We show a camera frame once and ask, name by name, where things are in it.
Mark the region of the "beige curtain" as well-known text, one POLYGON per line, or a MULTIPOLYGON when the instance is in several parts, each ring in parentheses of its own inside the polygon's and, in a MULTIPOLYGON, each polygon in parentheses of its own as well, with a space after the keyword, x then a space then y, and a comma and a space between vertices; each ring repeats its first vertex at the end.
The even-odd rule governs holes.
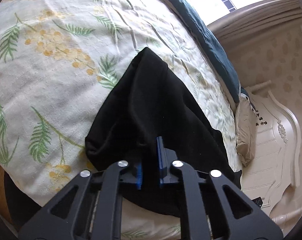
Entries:
POLYGON ((254 42, 301 24, 300 0, 263 0, 230 12, 210 23, 208 29, 227 48, 254 42))

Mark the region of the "dark teal blanket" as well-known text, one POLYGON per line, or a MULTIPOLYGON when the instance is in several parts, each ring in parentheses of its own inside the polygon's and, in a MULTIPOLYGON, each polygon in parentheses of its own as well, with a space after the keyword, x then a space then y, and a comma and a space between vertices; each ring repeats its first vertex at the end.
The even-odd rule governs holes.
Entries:
POLYGON ((206 27, 198 13, 186 0, 165 1, 173 7, 176 15, 197 40, 199 46, 213 64, 217 74, 225 83, 233 101, 236 104, 239 103, 241 89, 238 74, 217 38, 206 27))

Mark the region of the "floral bed sheet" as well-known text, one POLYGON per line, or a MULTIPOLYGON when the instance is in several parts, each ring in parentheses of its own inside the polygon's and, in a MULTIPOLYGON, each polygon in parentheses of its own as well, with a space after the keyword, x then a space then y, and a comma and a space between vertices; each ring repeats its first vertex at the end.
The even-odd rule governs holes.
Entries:
POLYGON ((236 104, 165 0, 2 0, 0 166, 20 230, 81 170, 85 137, 132 59, 150 48, 220 131, 234 172, 236 104))

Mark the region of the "black pants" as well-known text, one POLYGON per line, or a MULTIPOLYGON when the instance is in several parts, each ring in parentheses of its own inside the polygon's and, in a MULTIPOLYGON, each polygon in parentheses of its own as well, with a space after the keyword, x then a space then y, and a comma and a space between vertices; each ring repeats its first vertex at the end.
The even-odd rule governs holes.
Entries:
POLYGON ((107 96, 85 139, 86 156, 99 171, 126 160, 142 164, 142 185, 124 198, 146 210, 179 217, 178 194, 160 186, 158 145, 200 172, 220 170, 235 185, 222 133, 214 129, 184 83, 144 48, 107 96))

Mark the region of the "beige pillow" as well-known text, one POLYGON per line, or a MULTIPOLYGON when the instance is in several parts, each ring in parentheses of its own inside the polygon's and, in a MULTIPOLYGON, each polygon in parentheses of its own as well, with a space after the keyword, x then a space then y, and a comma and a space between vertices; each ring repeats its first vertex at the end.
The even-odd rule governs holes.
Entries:
POLYGON ((240 94, 235 124, 236 152, 242 165, 247 167, 256 152, 256 111, 246 94, 240 94))

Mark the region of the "white carved headboard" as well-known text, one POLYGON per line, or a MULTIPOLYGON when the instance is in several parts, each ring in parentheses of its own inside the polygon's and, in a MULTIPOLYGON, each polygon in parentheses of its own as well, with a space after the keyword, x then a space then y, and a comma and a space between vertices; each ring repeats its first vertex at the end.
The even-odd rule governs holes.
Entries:
POLYGON ((288 187, 300 185, 299 155, 301 129, 293 112, 272 92, 267 97, 256 92, 267 89, 271 81, 246 87, 256 110, 255 157, 243 168, 242 191, 251 199, 261 198, 267 215, 281 201, 288 187))

